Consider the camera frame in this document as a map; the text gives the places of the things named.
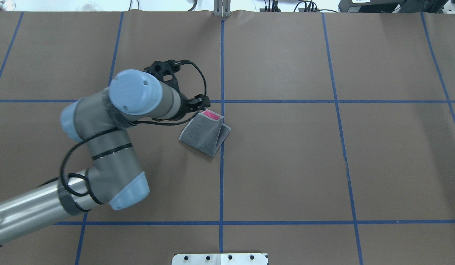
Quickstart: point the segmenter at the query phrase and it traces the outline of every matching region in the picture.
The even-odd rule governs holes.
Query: metal cylinder
[[[69,186],[77,192],[86,191],[82,179],[71,178]],[[74,200],[83,209],[97,206],[89,195]],[[0,245],[70,216],[60,203],[57,181],[6,200],[0,203]]]

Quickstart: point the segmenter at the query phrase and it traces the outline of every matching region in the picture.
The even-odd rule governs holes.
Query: blue joint cap
[[[77,142],[83,141],[83,139],[79,137],[75,127],[75,110],[81,100],[82,99],[79,99],[68,105],[60,114],[60,125],[62,126],[62,129],[67,133],[70,139]]]
[[[145,173],[142,171],[109,201],[109,205],[111,205],[113,210],[127,208],[147,197],[149,191]]]
[[[128,69],[119,72],[109,85],[109,99],[121,112],[144,115],[154,110],[162,101],[161,83],[152,75]]]

